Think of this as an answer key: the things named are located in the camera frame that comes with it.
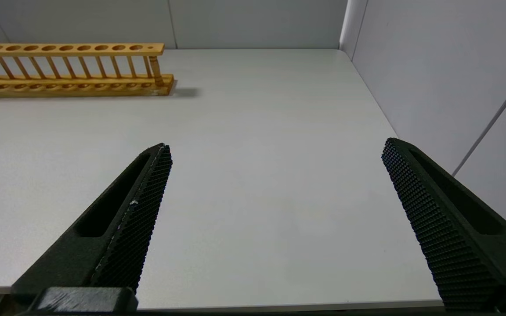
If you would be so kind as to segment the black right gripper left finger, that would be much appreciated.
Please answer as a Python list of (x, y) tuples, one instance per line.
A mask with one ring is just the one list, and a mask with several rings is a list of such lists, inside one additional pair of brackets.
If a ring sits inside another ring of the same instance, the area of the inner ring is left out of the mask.
[(51, 287), (138, 288), (173, 160), (160, 143), (141, 152), (14, 284), (32, 302)]

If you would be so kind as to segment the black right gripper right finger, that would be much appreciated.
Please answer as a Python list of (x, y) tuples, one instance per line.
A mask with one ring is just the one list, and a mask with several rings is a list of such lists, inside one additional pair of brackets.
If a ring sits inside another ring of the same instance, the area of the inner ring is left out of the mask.
[(381, 158), (445, 311), (506, 313), (506, 220), (413, 144)]

